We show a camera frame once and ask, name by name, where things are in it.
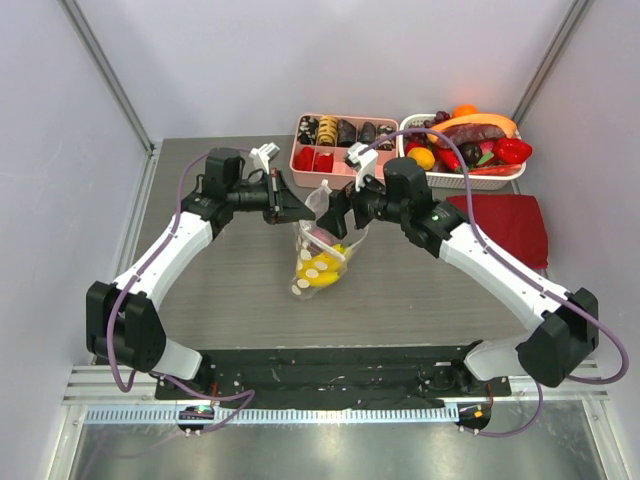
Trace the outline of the purple red onion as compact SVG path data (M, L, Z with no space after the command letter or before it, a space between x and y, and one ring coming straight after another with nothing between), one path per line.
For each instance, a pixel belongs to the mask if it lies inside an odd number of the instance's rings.
M336 239L323 229L313 229L310 233L310 245L320 250L332 248L336 244Z

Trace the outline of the clear polka dot zip bag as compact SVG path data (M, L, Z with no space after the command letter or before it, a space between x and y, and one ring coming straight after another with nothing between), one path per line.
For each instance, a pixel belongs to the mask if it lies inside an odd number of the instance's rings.
M346 226L347 226L347 235L343 239L338 239L334 236L333 237L336 239L336 244L342 244L343 246L349 249L349 252L351 253L350 259L348 260L348 264L349 264L350 260L358 252L362 243L364 242L364 239L368 235L369 228L365 227L364 229L357 230L355 228L355 220L354 220L352 211L346 214L345 220L346 220ZM296 263L298 259L298 254L303 248L308 249L312 255L316 255L318 253L321 253L322 251L328 251L332 255L340 259L343 259L343 256L339 254L337 251L335 251L333 248L320 250L310 245L310 242L311 242L310 233L313 229L316 229L316 228L321 229L316 225L316 221L299 221L294 225ZM328 286L321 289L310 288L310 289L298 290L294 285L295 277L296 277L296 266L295 266L295 275L292 278L291 284L290 284L290 292L299 300L308 300L312 298L316 293L320 292L321 290L324 290L330 287Z

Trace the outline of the yellow banana bunch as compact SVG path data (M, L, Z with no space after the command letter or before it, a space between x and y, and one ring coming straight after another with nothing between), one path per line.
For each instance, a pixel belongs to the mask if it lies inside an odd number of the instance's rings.
M328 251L322 251L316 255L312 255L305 248L300 251L294 279L294 285L298 290L331 286L346 273L351 256L349 249L342 244L335 244L332 248L341 254L343 259Z

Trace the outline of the orange fruit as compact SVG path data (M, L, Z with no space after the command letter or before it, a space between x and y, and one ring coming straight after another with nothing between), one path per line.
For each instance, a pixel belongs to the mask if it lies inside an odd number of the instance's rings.
M426 147L414 147L409 151L407 156L414 159L416 163L426 171L431 171L436 163L433 152Z

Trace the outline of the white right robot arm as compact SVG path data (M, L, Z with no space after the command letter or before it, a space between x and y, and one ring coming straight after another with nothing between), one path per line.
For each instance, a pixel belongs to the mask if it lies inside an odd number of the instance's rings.
M557 387L598 346L593 321L598 301L588 290L569 292L524 266L499 248L466 213L447 201L434 200L424 170L408 157L387 162L384 179L365 176L329 196L320 228L342 239L345 217L352 214L363 229L373 220L401 227L405 237L433 257L473 278L520 320L526 335L482 341L451 371L457 391L472 395L488 380L527 374Z

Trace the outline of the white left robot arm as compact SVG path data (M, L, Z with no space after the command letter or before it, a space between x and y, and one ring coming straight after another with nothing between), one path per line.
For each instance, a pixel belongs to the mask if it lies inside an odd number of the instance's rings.
M214 148L199 157L204 171L192 191L181 179L175 212L164 232L125 272L97 281L86 295L86 342L107 361L118 388L127 392L120 367L154 373L178 384L190 398L205 397L213 385L208 357L170 339L159 308L189 263L207 248L238 212L258 212L270 225L311 220L313 212L271 166L279 148Z

